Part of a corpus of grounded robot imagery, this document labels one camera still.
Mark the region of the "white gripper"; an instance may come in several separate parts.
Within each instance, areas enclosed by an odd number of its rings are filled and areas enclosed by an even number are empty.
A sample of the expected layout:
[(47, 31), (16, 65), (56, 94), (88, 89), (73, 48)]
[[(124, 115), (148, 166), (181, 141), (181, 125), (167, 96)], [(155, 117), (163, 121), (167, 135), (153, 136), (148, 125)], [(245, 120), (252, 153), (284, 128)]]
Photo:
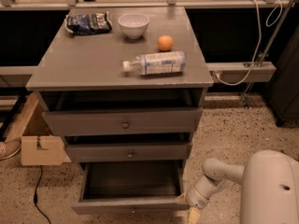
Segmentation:
[(176, 198), (176, 203), (183, 204), (185, 201), (190, 206), (187, 224), (197, 224), (201, 212), (209, 203), (210, 198), (226, 189), (232, 184), (227, 179), (214, 180), (206, 175), (201, 175), (187, 190), (186, 195), (181, 194)]

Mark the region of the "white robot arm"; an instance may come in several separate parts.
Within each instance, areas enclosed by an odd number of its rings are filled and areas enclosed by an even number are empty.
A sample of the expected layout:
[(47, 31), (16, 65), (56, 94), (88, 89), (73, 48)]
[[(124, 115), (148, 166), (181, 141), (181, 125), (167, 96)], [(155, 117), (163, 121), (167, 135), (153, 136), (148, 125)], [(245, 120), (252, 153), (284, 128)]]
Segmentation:
[(299, 224), (299, 161), (277, 151), (252, 154), (244, 166), (209, 158), (203, 174), (178, 203), (189, 206), (188, 224), (197, 224), (212, 195), (232, 183), (241, 186), (240, 224)]

